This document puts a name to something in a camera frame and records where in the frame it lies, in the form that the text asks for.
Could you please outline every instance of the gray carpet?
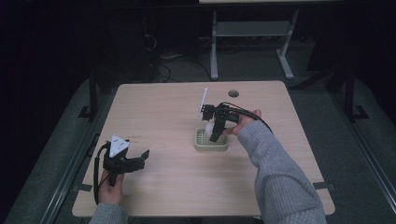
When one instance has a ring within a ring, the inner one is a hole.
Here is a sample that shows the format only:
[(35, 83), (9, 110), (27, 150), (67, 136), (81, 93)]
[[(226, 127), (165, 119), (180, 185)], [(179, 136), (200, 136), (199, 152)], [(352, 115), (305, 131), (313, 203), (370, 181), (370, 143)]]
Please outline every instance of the gray carpet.
[[(233, 54), (219, 54), (219, 81), (234, 80), (282, 80), (287, 86), (293, 86), (313, 75), (306, 72), (313, 43), (293, 42), (288, 51), (291, 70), (296, 78), (286, 80), (280, 63), (276, 58), (273, 45), (262, 48), (246, 48)], [(209, 81), (209, 54), (200, 54), (198, 60), (178, 58), (164, 62), (172, 71), (169, 82)], [(160, 68), (166, 75), (167, 69)], [(290, 97), (297, 110), (309, 143), (316, 156), (318, 166), (331, 190), (335, 204), (335, 213), (327, 217), (328, 223), (396, 223), (396, 216), (375, 181), (370, 166), (365, 159), (359, 142), (351, 131), (351, 124), (337, 103), (339, 96), (324, 90), (326, 79), (315, 83), (303, 91), (290, 91)], [(71, 209), (77, 197), (77, 187), (81, 183), (89, 156), (84, 157), (74, 169), (68, 169), (76, 150), (90, 151), (90, 142), (101, 132), (106, 114), (115, 94), (98, 93), (100, 111), (95, 120), (78, 118), (78, 113), (89, 103), (88, 82), (71, 99), (58, 126), (48, 141), (35, 169), (26, 182), (19, 198), (8, 215), (6, 223), (40, 223), (48, 213), (48, 206), (54, 192), (59, 187), (67, 187), (59, 201), (59, 212), (54, 219), (45, 219), (54, 223), (88, 223), (89, 218), (74, 217)], [(356, 105), (362, 105), (370, 119), (357, 120), (354, 127), (361, 130), (368, 145), (382, 168), (396, 183), (395, 126), (387, 119), (376, 104), (370, 90), (359, 81), (356, 83)], [(76, 171), (70, 186), (59, 186), (65, 171)], [(175, 223), (169, 219), (156, 219), (158, 223)], [(150, 223), (152, 219), (130, 217), (131, 223)], [(230, 219), (216, 219), (211, 223), (233, 223)]]

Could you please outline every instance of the dark floor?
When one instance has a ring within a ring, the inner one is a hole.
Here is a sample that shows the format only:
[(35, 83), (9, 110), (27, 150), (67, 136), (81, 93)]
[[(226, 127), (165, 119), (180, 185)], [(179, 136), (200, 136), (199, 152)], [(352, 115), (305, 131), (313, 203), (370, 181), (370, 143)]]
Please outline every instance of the dark floor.
[[(307, 72), (314, 43), (294, 41), (290, 44), (288, 60), (295, 75), (287, 80), (276, 57), (276, 43), (246, 47), (235, 53), (219, 54), (219, 81), (281, 80), (288, 87), (312, 77)], [(171, 71), (169, 82), (210, 81), (207, 71), (209, 54), (198, 60), (179, 57), (163, 62), (163, 77)], [(344, 90), (328, 93), (328, 77), (298, 91), (290, 97), (303, 124), (325, 181), (331, 190), (335, 213), (328, 223), (396, 223), (395, 211), (384, 195), (370, 162), (366, 148), (371, 149), (381, 168), (396, 186), (396, 128), (377, 105), (364, 84), (356, 80), (355, 105), (361, 105), (369, 118), (350, 122), (342, 109)], [(88, 223), (89, 218), (74, 217), (71, 209), (77, 197), (89, 156), (73, 161), (78, 151), (90, 151), (90, 143), (101, 132), (106, 114), (117, 90), (98, 93), (99, 111), (95, 119), (78, 118), (80, 109), (89, 104), (88, 81), (81, 84), (58, 122), (39, 161), (35, 165), (6, 223)], [(131, 223), (176, 223), (169, 218), (130, 218)], [(205, 223), (252, 223), (249, 217), (209, 219)]]

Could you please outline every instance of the knit sleeve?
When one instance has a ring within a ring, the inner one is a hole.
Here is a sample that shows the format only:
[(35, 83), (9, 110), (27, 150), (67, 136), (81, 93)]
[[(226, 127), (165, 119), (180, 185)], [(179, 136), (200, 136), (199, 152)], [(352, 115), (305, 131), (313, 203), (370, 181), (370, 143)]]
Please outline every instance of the knit sleeve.
[(128, 212), (124, 207), (111, 203), (99, 203), (90, 223), (124, 224), (127, 221)]
[(256, 199), (265, 224), (326, 223), (313, 185), (265, 125), (250, 123), (238, 140), (258, 168)]

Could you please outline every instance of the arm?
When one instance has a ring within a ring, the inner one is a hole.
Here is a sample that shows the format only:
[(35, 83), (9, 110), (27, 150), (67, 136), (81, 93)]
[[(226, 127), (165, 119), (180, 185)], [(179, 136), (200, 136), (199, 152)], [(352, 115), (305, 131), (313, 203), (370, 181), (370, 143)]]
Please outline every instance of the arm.
[(243, 122), (226, 133), (238, 136), (258, 168), (255, 190), (264, 223), (326, 223), (313, 185), (274, 135), (258, 120)]
[(90, 221), (94, 223), (127, 223), (128, 212), (125, 208), (120, 206), (122, 201), (122, 182), (124, 175), (118, 175), (116, 185), (111, 187), (108, 181), (108, 171), (104, 170), (102, 173), (101, 183), (99, 188), (99, 204), (95, 210)]

